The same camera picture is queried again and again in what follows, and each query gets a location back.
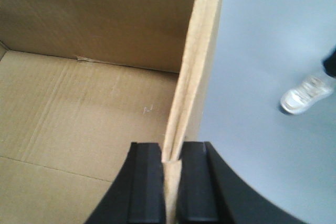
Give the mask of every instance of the floor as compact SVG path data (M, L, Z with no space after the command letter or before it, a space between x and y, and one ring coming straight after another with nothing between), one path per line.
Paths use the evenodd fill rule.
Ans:
M200 141L283 210L336 220L336 94L303 115L279 99L336 45L335 0L223 0Z

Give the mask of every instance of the cardboard box bottom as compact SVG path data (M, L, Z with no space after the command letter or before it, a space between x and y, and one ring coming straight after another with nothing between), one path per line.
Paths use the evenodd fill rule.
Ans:
M0 223L83 223L131 142L162 144L178 75L8 51Z

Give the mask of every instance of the black curved object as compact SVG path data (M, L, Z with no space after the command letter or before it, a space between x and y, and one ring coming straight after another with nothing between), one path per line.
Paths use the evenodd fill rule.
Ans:
M248 186L211 143L186 142L181 158L177 202L180 224L305 224ZM212 218L213 212L207 211L213 201L217 219Z
M119 174L85 224L164 223L160 147L132 143Z

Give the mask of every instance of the cardboard box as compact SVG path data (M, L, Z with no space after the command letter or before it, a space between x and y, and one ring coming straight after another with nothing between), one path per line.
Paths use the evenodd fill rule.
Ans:
M158 142L167 222L222 0L0 0L0 223L83 223L131 142Z

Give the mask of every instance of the white sneaker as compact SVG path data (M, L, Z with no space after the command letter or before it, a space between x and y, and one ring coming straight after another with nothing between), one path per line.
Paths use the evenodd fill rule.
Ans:
M317 101L330 96L334 86L323 78L309 76L300 86L287 91L280 103L288 113L298 115L308 110Z

